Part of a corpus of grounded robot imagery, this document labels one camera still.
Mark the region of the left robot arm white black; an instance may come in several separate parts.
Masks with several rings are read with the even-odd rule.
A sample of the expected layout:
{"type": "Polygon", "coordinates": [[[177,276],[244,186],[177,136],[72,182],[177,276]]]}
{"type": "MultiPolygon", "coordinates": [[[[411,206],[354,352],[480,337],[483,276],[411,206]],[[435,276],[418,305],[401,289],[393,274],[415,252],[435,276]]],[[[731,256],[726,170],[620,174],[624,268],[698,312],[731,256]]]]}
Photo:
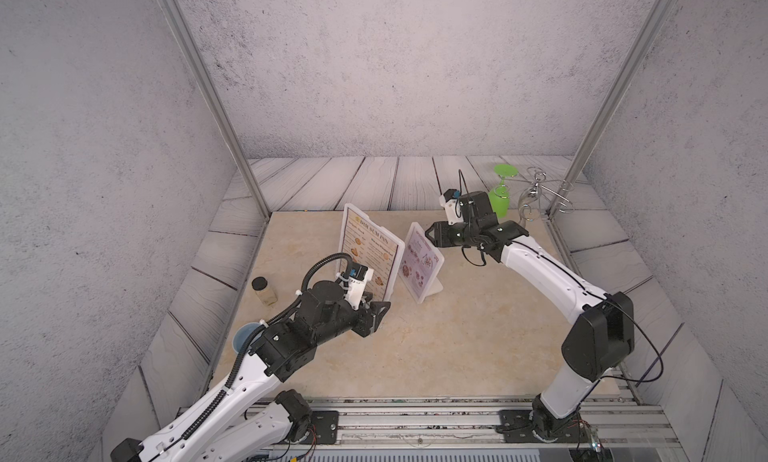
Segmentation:
{"type": "Polygon", "coordinates": [[[391,307],[368,292],[352,305],[350,290],[329,280],[302,289],[286,317],[247,337],[226,378],[155,434],[124,439],[111,460],[244,461],[265,447],[299,441],[310,428],[312,410],[282,383],[311,362],[321,344],[347,331],[375,333],[391,307]]]}

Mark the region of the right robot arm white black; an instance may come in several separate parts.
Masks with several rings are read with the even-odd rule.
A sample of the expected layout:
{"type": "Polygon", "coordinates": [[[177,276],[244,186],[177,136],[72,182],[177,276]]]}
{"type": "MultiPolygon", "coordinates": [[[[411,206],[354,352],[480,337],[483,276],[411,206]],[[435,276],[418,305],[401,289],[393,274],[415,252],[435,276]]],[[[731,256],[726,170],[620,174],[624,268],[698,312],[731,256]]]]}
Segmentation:
{"type": "Polygon", "coordinates": [[[448,189],[439,198],[446,218],[426,229],[438,248],[476,248],[523,276],[570,323],[561,345],[564,363],[553,382],[532,402],[529,425],[553,443],[581,420],[580,407],[598,383],[635,349],[634,305],[622,292],[610,294],[556,260],[521,224],[501,221],[482,191],[448,189]]]}

